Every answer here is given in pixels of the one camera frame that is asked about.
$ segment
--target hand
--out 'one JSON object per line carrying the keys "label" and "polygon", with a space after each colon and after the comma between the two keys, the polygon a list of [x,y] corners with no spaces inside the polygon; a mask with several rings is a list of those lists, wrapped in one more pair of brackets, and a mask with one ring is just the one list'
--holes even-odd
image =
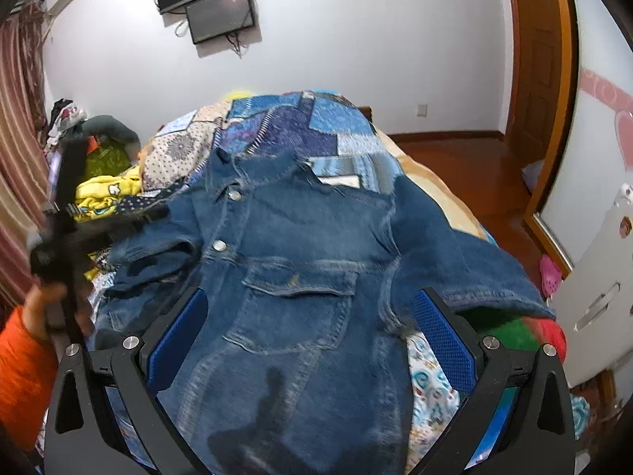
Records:
{"label": "hand", "polygon": [[[87,280],[81,283],[75,290],[77,295],[77,313],[75,320],[85,336],[93,333],[94,325],[91,318],[93,309],[87,301],[93,285]],[[22,323],[29,334],[40,342],[50,340],[46,332],[46,308],[48,305],[58,303],[67,294],[68,290],[62,283],[34,283],[24,300],[22,311]]]}

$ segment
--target wooden floor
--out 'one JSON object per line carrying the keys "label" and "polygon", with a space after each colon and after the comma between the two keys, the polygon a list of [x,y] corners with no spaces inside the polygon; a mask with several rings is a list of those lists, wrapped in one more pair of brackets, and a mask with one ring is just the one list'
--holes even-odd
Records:
{"label": "wooden floor", "polygon": [[521,217],[530,193],[521,179],[521,166],[505,143],[495,138],[473,138],[398,141],[398,145],[443,179],[540,287],[542,254],[523,228]]}

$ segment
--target metal button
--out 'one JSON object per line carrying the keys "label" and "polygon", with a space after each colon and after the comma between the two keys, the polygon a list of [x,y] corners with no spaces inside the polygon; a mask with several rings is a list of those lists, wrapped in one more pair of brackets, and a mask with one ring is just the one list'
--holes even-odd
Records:
{"label": "metal button", "polygon": [[554,357],[556,355],[556,347],[553,344],[544,344],[543,352],[545,355],[549,355],[550,357]]}
{"label": "metal button", "polygon": [[140,340],[136,336],[130,336],[129,338],[125,338],[123,340],[123,347],[126,350],[131,350],[132,348],[136,348]]}
{"label": "metal button", "polygon": [[213,241],[213,249],[216,252],[224,252],[227,249],[227,244],[224,241]]}
{"label": "metal button", "polygon": [[242,199],[242,194],[235,189],[229,190],[229,198],[234,202],[239,202]]}
{"label": "metal button", "polygon": [[495,338],[495,336],[485,336],[483,345],[489,350],[496,350],[499,348],[499,339]]}
{"label": "metal button", "polygon": [[70,344],[66,348],[66,355],[68,355],[69,357],[73,357],[77,352],[79,352],[79,345],[76,342]]}

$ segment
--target jacket collar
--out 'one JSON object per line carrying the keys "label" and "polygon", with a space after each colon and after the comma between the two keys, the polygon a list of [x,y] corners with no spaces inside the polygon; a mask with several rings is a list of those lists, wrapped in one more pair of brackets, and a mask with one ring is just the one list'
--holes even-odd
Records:
{"label": "jacket collar", "polygon": [[284,150],[276,156],[231,154],[222,148],[211,150],[207,163],[206,187],[217,200],[229,185],[243,187],[270,184],[301,169],[295,151]]}

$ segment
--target wooden door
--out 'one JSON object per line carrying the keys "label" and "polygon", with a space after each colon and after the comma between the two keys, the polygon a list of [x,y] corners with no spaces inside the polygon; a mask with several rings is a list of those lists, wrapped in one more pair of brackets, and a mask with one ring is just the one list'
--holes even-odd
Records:
{"label": "wooden door", "polygon": [[558,104],[558,0],[512,0],[515,61],[506,141],[523,165],[545,158]]}

